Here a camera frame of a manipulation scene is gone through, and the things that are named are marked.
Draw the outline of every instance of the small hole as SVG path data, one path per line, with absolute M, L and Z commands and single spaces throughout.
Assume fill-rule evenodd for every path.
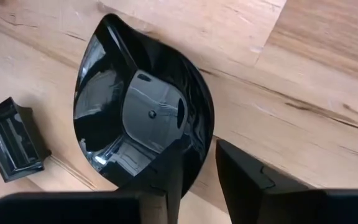
M 178 120 L 177 120 L 177 126 L 178 128 L 180 128 L 182 122 L 183 122 L 183 117 L 185 116 L 185 105 L 183 104 L 183 101 L 181 99 L 179 99 L 179 103 L 178 103 Z
M 139 78 L 139 79 L 141 79 L 143 81 L 147 81 L 147 82 L 151 82 L 151 80 L 152 80 L 151 78 L 147 77 L 147 75 L 143 75 L 143 74 L 139 74 L 137 76 L 137 78 Z

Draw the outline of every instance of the rectangular black component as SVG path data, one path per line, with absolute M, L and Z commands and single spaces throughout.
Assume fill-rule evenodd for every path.
M 50 155 L 33 120 L 31 108 L 10 97 L 0 103 L 0 173 L 9 182 L 44 169 Z

